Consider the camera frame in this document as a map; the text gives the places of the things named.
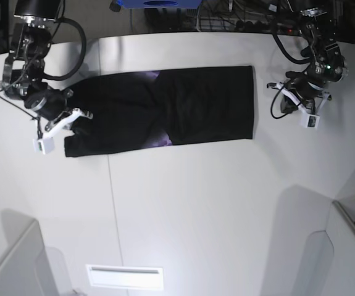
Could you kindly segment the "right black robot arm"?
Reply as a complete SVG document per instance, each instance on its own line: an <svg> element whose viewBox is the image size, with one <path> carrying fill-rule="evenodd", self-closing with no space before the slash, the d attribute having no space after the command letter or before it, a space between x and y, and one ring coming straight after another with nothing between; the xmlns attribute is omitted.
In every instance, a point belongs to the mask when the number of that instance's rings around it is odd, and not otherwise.
<svg viewBox="0 0 355 296"><path fill-rule="evenodd" d="M76 21L65 17L65 8L65 1L17 2L14 16L21 22L14 25L0 81L0 93L9 99L22 101L26 110L51 123L67 118L73 111L67 106L67 92L53 89L47 80L68 80L78 72L86 54L85 32ZM66 74L48 75L44 72L44 60L61 24L70 25L78 31L80 55Z"/></svg>

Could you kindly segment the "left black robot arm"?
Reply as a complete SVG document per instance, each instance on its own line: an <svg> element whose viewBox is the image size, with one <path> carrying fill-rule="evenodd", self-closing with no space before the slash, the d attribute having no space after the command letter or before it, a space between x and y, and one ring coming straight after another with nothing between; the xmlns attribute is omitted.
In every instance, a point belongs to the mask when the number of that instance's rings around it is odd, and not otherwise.
<svg viewBox="0 0 355 296"><path fill-rule="evenodd" d="M345 58L336 41L332 13L328 1L288 1L287 9L277 9L270 31L281 53L296 65L306 65L301 73L290 72L288 90L304 102L313 101L329 83L342 80L346 71ZM292 57L282 44L278 31L290 22L307 46L302 59Z"/></svg>

